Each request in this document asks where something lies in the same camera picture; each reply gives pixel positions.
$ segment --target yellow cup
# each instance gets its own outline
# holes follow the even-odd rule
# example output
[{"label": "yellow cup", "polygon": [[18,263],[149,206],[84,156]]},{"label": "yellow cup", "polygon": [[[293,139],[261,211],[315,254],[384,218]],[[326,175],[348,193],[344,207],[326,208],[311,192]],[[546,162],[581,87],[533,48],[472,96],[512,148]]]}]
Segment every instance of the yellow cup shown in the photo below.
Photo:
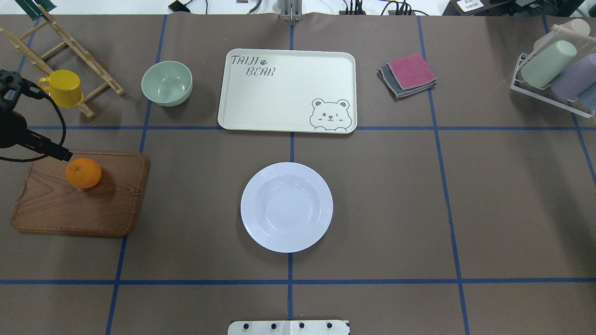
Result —
[{"label": "yellow cup", "polygon": [[79,76],[72,71],[54,71],[49,77],[39,80],[39,87],[49,92],[49,96],[60,107],[74,107],[83,101]]}]

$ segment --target white floor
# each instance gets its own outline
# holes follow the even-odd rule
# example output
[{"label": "white floor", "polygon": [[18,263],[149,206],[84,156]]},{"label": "white floor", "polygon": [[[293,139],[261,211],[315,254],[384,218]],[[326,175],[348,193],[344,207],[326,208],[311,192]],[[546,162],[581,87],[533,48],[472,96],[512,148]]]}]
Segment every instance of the white floor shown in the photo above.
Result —
[{"label": "white floor", "polygon": [[[167,6],[174,0],[52,0],[57,6],[51,14],[167,14],[171,13]],[[257,0],[249,0],[248,4],[238,4],[236,0],[207,0],[208,14],[246,14],[253,8]],[[428,15],[441,15],[449,0],[407,0],[412,9],[420,10]],[[205,0],[192,0],[187,7],[192,13],[204,14]],[[364,0],[363,9],[368,15],[380,15],[387,3],[384,0]],[[596,4],[596,0],[586,0],[580,9],[588,13],[588,9]],[[303,0],[303,13],[337,14],[344,10],[343,0]],[[277,0],[262,0],[255,13],[279,13]],[[24,14],[14,0],[0,0],[0,14]]]}]

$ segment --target folded cloth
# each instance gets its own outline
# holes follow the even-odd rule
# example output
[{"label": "folded cloth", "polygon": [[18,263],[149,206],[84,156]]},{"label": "folded cloth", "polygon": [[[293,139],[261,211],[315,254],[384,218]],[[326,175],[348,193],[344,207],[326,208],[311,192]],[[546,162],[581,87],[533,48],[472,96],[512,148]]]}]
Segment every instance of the folded cloth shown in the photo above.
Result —
[{"label": "folded cloth", "polygon": [[419,87],[410,88],[410,89],[402,89],[399,86],[395,77],[393,76],[393,73],[391,72],[391,68],[389,67],[389,64],[385,64],[383,67],[380,67],[378,72],[381,75],[381,77],[383,78],[383,82],[385,83],[385,85],[393,92],[393,95],[395,95],[396,98],[405,98],[407,96],[416,94],[421,91],[425,91],[425,90],[437,85],[437,80],[435,79],[435,80],[433,80],[425,85],[419,86]]},{"label": "folded cloth", "polygon": [[387,65],[391,68],[391,72],[402,89],[428,85],[437,80],[426,60],[420,54],[393,60]]}]

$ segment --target wooden cutting board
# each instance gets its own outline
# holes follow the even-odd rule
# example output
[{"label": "wooden cutting board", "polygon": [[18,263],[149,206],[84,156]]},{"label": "wooden cutting board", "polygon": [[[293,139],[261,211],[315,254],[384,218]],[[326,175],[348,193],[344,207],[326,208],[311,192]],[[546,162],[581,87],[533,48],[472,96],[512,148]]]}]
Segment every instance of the wooden cutting board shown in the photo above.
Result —
[{"label": "wooden cutting board", "polygon": [[102,169],[99,184],[86,190],[66,181],[68,162],[44,158],[31,164],[11,225],[22,232],[123,237],[135,227],[149,160],[141,153],[72,151]]}]

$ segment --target white plate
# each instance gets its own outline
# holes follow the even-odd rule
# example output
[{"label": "white plate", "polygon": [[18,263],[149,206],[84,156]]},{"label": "white plate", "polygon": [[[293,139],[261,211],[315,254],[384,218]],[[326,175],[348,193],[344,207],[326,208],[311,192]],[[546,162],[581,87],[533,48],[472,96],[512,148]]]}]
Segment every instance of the white plate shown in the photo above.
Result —
[{"label": "white plate", "polygon": [[240,213],[246,231],[261,246],[298,252],[327,231],[333,199],[327,183],[313,169],[277,163],[259,171],[246,185]]},{"label": "white plate", "polygon": [[352,132],[356,61],[345,52],[233,49],[218,122],[245,131]]}]

